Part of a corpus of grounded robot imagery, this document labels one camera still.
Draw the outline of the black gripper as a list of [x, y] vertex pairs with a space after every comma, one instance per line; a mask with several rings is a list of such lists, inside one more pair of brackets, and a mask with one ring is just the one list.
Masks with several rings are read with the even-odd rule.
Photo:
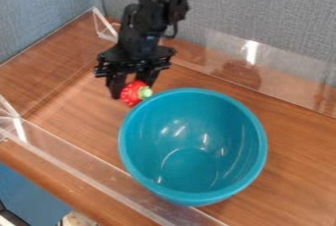
[[117, 45], [98, 55], [95, 76], [107, 78], [113, 99], [121, 98], [129, 74], [139, 74], [139, 79], [154, 86], [161, 71], [170, 68], [177, 50], [159, 44], [165, 36], [165, 29], [146, 33], [122, 29]]

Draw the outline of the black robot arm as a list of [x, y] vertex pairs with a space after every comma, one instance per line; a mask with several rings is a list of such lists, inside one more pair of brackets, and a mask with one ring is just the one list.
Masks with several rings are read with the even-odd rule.
[[129, 74], [154, 86], [161, 71], [170, 68], [177, 50], [159, 40], [177, 36], [189, 11], [189, 0], [138, 0], [126, 6], [118, 43], [98, 55], [95, 69], [95, 76], [107, 78], [113, 99], [122, 97]]

